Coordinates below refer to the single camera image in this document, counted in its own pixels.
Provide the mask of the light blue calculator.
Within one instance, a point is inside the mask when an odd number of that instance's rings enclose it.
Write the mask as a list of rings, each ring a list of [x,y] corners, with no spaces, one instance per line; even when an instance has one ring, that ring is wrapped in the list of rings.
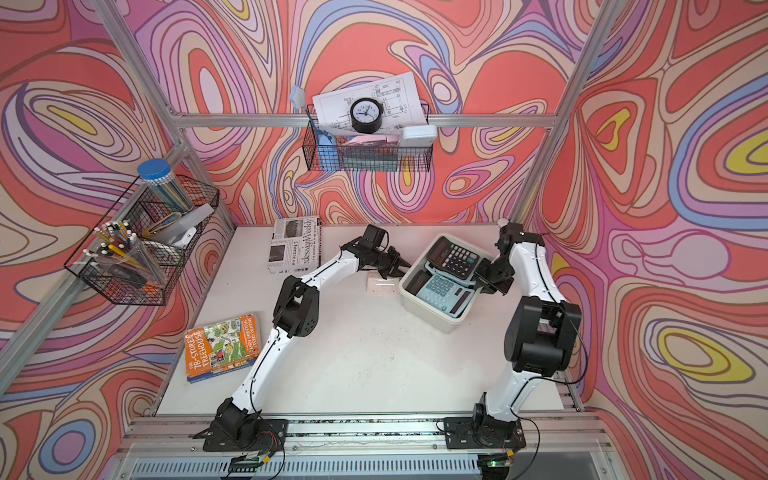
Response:
[[[442,278],[449,280],[450,282],[457,284],[463,288],[477,291],[479,284],[475,279],[475,273],[477,271],[477,263],[468,265],[458,265],[456,268],[445,269],[440,266],[436,266],[431,261],[427,261],[425,268],[433,275],[438,275]]]

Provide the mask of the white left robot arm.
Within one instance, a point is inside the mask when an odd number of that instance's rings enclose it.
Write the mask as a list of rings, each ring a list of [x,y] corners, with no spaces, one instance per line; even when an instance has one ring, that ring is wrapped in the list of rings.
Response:
[[[361,236],[343,244],[338,254],[317,269],[284,279],[265,347],[247,377],[219,405],[209,427],[200,433],[202,438],[230,450],[255,448],[257,436],[270,427],[262,410],[281,358],[316,328],[323,288],[360,271],[375,271],[384,279],[401,278],[410,267],[388,240],[385,229],[369,224]]]

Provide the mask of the cream plastic storage box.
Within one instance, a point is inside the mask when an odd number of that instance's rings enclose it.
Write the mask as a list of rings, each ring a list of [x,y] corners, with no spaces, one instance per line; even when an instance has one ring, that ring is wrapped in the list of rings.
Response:
[[[404,308],[442,333],[452,333],[468,317],[481,290],[481,262],[490,258],[456,236],[437,235],[400,281]]]

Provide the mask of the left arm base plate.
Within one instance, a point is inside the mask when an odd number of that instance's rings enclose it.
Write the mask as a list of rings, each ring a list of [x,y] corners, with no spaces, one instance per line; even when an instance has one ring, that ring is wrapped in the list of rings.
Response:
[[[214,420],[203,435],[206,452],[259,452],[275,453],[283,450],[289,422],[286,419],[249,421],[234,437]]]

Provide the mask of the teal calculator with display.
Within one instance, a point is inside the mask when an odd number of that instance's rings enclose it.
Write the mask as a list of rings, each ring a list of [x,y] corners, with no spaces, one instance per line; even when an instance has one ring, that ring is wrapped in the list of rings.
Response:
[[[433,275],[429,282],[416,296],[439,313],[451,318],[461,316],[474,296],[475,291],[463,288],[438,275]]]

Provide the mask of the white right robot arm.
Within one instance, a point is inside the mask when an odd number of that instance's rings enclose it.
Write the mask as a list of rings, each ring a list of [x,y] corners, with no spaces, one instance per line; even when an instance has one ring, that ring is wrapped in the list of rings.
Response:
[[[505,222],[499,227],[498,256],[484,260],[475,273],[484,294],[507,294],[516,284],[520,299],[507,327],[503,354],[508,366],[475,404],[473,427],[508,429],[521,407],[542,383],[554,381],[569,366],[582,312],[558,290],[546,262],[541,234]]]

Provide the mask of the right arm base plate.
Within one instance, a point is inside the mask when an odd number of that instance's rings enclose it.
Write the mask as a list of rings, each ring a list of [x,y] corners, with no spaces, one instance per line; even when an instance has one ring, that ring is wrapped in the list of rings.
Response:
[[[504,449],[517,452],[527,446],[520,422],[445,417],[440,423],[449,450]]]

